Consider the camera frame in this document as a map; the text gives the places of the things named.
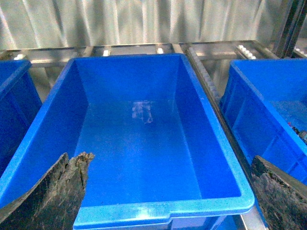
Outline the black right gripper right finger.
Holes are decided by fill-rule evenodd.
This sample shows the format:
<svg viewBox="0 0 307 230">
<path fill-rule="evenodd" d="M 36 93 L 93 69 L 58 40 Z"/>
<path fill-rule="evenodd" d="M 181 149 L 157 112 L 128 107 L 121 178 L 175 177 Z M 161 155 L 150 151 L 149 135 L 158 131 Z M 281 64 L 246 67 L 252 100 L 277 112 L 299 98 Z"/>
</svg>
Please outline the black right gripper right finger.
<svg viewBox="0 0 307 230">
<path fill-rule="evenodd" d="M 307 186 L 257 155 L 251 176 L 259 207 L 270 230 L 307 228 Z"/>
</svg>

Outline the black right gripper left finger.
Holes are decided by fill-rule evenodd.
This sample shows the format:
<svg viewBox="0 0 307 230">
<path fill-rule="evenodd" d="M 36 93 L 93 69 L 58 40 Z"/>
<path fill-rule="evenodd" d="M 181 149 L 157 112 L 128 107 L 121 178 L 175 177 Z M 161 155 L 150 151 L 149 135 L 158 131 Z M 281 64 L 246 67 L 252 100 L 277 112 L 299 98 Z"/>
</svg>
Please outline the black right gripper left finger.
<svg viewBox="0 0 307 230">
<path fill-rule="evenodd" d="M 85 196 L 88 168 L 95 155 L 67 153 L 37 183 L 0 210 L 2 230 L 71 230 Z"/>
</svg>

